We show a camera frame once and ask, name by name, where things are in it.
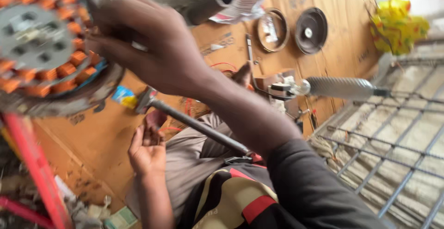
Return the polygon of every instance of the cardboard box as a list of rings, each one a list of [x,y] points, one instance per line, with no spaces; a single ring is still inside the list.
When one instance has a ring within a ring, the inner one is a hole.
[[[265,53],[253,39],[254,75],[266,75],[284,68],[294,69],[296,79],[309,76],[359,77],[374,66],[378,54],[369,32],[366,8],[372,0],[265,0],[265,8],[280,9],[290,25],[291,37],[286,47],[278,53]],[[294,41],[294,28],[299,15],[307,8],[318,7],[324,11],[329,24],[325,47],[315,55],[304,55]],[[246,33],[255,34],[255,23],[237,25],[204,23],[192,29],[197,44],[208,65],[230,62],[241,67],[248,60]],[[224,48],[211,51],[211,44]],[[218,65],[217,69],[229,69]],[[145,89],[134,74],[127,73],[122,84],[138,94]],[[185,112],[185,98],[160,94],[160,99]],[[342,100],[329,97],[298,97],[302,110],[315,108],[321,124],[336,112]],[[193,102],[192,113],[206,109],[204,104]],[[113,212],[124,206],[126,190],[131,184],[131,169],[127,149],[134,129],[143,116],[107,99],[100,106],[67,118],[34,120],[36,133],[51,163],[54,173],[80,195],[82,200],[101,204],[105,195],[111,195]],[[303,117],[304,135],[312,133],[309,115]],[[165,126],[178,127],[169,118]]]

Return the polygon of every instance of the copper winding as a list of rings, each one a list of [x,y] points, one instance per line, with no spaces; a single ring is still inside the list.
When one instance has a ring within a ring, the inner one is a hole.
[[[77,84],[75,84],[75,80],[67,80],[63,81],[59,84],[53,85],[51,87],[51,93],[58,94],[63,93],[69,90],[73,90],[75,87],[77,87]]]
[[[56,68],[40,70],[38,72],[34,68],[14,70],[15,61],[0,58],[0,74],[2,74],[0,76],[0,89],[11,93],[20,88],[28,95],[45,97],[50,93],[57,94],[72,90],[97,72],[94,66],[101,61],[101,58],[97,53],[92,51],[86,54],[85,42],[81,38],[84,36],[83,34],[86,32],[86,29],[93,28],[88,10],[83,5],[77,4],[77,0],[58,1],[59,0],[0,0],[0,8],[7,7],[13,3],[23,5],[36,3],[46,11],[55,11],[60,20],[66,21],[68,30],[75,36],[78,36],[71,41],[74,51],[68,62]],[[81,23],[74,21],[76,17],[80,18]],[[84,67],[84,62],[88,63],[88,67],[78,72],[75,78],[63,80],[63,78],[80,70],[77,68],[80,65]],[[8,72],[10,72],[9,74],[14,78],[4,74]],[[56,84],[51,83],[58,79],[61,80],[61,82]]]

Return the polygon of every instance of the plastic bag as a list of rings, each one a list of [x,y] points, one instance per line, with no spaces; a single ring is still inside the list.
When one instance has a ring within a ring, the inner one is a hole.
[[[415,40],[425,38],[429,22],[421,16],[410,16],[410,1],[388,0],[380,2],[372,16],[371,33],[378,50],[393,55],[409,53]]]

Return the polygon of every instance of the round motor cover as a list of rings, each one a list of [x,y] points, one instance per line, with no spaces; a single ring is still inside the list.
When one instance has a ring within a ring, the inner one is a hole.
[[[304,11],[296,23],[294,37],[304,54],[315,54],[327,40],[327,18],[318,8]]]

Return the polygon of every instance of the black wire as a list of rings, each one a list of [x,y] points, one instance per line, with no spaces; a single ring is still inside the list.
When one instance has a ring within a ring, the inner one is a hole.
[[[269,96],[271,96],[271,97],[275,97],[275,98],[281,98],[281,99],[284,99],[285,101],[287,101],[287,100],[291,100],[291,99],[294,98],[294,97],[289,97],[289,96],[273,95],[272,93],[269,93],[269,92],[267,92],[267,91],[265,91],[265,90],[262,90],[262,89],[258,88],[258,85],[256,84],[256,79],[254,78],[254,75],[253,75],[252,72],[251,72],[251,79],[252,79],[252,81],[253,81],[253,88],[254,88],[255,90],[258,90],[258,91],[264,93],[264,94],[267,94],[267,95],[269,95]]]

